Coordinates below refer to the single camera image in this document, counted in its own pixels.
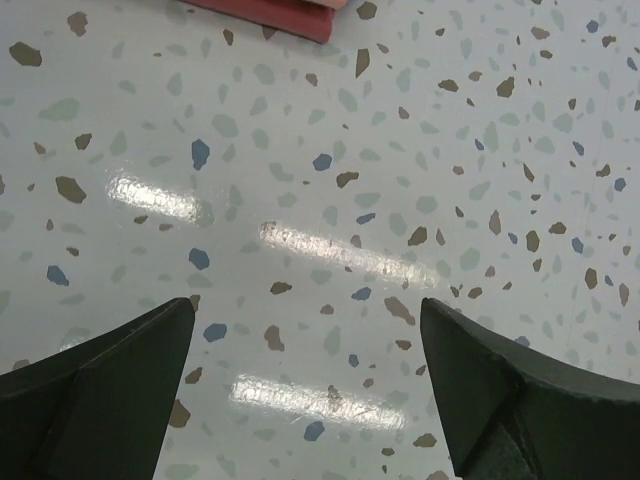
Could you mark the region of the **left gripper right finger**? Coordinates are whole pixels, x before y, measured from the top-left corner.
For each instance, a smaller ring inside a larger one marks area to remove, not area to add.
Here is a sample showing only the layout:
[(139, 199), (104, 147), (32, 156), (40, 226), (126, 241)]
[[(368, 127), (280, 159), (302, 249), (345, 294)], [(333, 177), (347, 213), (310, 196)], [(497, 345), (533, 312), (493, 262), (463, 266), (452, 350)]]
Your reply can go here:
[(435, 298), (420, 332), (462, 479), (636, 479), (639, 387), (496, 334)]

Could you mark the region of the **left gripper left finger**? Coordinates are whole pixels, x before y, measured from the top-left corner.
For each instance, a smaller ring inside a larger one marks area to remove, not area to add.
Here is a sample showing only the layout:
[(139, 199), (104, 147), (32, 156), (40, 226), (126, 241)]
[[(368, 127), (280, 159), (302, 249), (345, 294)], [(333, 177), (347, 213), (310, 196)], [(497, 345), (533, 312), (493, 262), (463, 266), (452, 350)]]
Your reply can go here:
[(2, 375), (2, 478), (152, 478), (194, 324), (175, 298)]

